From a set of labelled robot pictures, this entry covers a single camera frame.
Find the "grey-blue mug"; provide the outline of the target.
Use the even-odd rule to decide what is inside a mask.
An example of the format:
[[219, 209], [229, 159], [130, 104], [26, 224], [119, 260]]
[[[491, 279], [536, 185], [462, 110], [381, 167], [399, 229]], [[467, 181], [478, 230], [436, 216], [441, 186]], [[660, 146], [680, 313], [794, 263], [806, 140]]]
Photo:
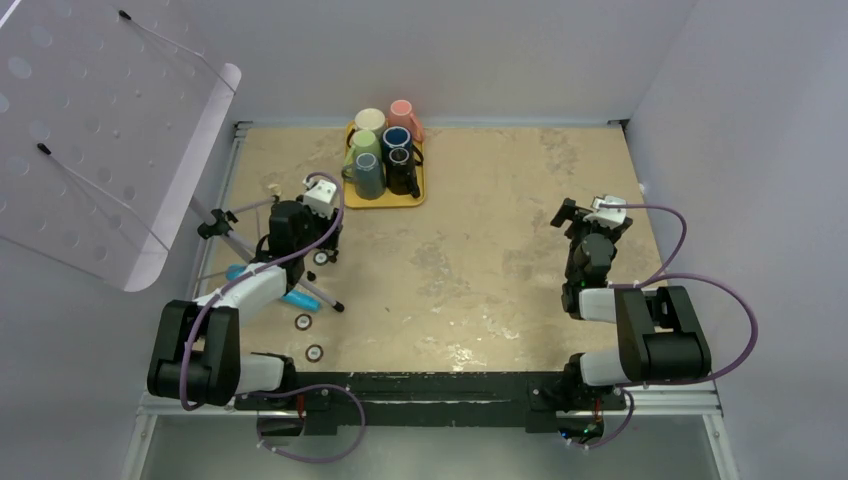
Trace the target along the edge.
[[356, 155], [349, 165], [342, 168], [342, 174], [363, 200], [376, 200], [386, 191], [382, 162], [372, 153]]

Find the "black mug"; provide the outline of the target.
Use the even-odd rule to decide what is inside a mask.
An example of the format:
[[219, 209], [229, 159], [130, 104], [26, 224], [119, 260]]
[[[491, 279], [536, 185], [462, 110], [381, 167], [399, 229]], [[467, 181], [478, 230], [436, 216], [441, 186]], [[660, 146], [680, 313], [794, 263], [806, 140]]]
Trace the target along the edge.
[[389, 151], [387, 160], [387, 188], [395, 195], [408, 195], [418, 199], [421, 190], [410, 152], [405, 148], [393, 148]]

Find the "cream white mug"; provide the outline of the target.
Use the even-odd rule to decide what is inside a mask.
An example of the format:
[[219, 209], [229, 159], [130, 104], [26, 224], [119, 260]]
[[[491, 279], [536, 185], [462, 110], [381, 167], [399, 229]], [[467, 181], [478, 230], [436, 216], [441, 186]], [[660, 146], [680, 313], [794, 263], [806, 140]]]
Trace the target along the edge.
[[355, 131], [370, 131], [380, 138], [387, 127], [387, 117], [378, 108], [365, 108], [356, 113], [353, 119]]

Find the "dark blue mug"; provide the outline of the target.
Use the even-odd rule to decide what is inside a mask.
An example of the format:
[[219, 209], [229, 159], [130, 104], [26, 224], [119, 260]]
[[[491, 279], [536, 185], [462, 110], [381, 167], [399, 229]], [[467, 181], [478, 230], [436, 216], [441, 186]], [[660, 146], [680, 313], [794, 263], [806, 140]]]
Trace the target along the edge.
[[402, 126], [387, 127], [380, 137], [382, 150], [382, 159], [385, 163], [388, 162], [389, 153], [396, 148], [407, 150], [415, 164], [420, 166], [423, 164], [424, 156], [420, 148], [413, 141], [411, 132]]

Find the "pink mug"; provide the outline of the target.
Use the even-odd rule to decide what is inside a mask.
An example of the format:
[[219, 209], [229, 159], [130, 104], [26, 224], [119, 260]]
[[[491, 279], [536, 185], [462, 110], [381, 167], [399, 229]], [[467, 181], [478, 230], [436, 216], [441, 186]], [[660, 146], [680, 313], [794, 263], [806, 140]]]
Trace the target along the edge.
[[423, 143], [425, 130], [415, 113], [412, 104], [405, 99], [393, 101], [389, 107], [388, 125], [390, 127], [400, 126], [406, 128], [414, 141]]

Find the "light green mug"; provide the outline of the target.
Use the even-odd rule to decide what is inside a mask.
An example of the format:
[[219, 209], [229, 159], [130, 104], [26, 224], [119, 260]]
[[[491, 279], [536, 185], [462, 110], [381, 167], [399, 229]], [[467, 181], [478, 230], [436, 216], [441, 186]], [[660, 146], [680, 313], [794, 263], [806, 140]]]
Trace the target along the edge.
[[349, 135], [344, 166], [352, 165], [363, 153], [373, 154], [379, 161], [382, 160], [380, 139], [371, 130], [355, 130]]

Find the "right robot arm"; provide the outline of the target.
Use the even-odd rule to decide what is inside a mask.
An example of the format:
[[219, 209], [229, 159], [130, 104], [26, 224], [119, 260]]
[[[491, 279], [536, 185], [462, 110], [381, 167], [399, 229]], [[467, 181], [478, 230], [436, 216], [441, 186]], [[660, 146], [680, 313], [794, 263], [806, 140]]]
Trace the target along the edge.
[[571, 318], [611, 324], [616, 343], [570, 357], [561, 392], [584, 407], [600, 392], [624, 384], [692, 381], [712, 369], [711, 352], [685, 288], [615, 287], [608, 274], [617, 243], [632, 220], [624, 200], [605, 196], [589, 208], [563, 200], [551, 224], [569, 241], [561, 303]]

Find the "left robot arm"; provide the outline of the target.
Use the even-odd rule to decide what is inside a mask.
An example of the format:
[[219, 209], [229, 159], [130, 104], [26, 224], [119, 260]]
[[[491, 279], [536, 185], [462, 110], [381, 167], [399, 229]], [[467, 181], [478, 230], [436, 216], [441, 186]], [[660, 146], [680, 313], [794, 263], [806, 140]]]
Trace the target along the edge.
[[272, 204], [269, 231], [257, 242], [242, 273], [194, 300], [172, 300], [161, 313], [146, 386], [150, 394], [179, 401], [191, 411], [224, 406], [259, 393], [272, 408], [297, 399], [298, 382], [285, 355], [244, 354], [241, 327], [266, 306], [305, 284], [304, 257], [335, 254], [343, 211], [310, 207], [302, 198]]

